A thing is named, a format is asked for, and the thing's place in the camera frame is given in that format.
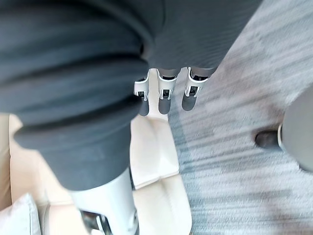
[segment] carpet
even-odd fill
[[[190,112],[181,108],[186,76],[169,121],[193,235],[313,234],[313,175],[254,144],[313,82],[313,1],[265,0]]]

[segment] floor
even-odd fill
[[[185,77],[169,118],[193,235],[313,234],[313,175],[253,141],[313,83],[313,1],[265,0],[191,112]]]

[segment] gray carpet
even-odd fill
[[[313,175],[253,141],[313,82],[313,0],[264,1],[192,112],[181,108],[185,77],[170,124],[193,234],[313,234]]]

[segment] cream leather seat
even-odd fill
[[[172,132],[167,116],[157,110],[157,100],[157,77],[153,70],[150,113],[146,117],[137,116],[131,126],[131,169],[140,235],[189,235],[190,207],[179,175]],[[23,149],[14,141],[13,133],[21,125],[16,116],[0,117],[0,207],[8,206],[11,198],[15,202],[30,192],[39,210],[43,235],[86,235],[80,213],[40,153]]]

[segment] white robotic joint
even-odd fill
[[[129,168],[114,180],[97,188],[71,191],[86,228],[102,235],[139,233]]]
[[[197,97],[208,79],[209,76],[203,76],[203,74],[202,76],[196,75],[194,74],[192,68],[188,67],[188,76],[185,84],[185,95],[187,97]]]
[[[162,71],[164,70],[157,70],[159,98],[170,100],[176,85],[177,75],[180,70],[178,70],[177,74],[173,74],[172,76],[165,76],[162,74]]]
[[[149,77],[136,81],[134,84],[134,95],[139,96],[143,101],[148,101],[149,96]]]

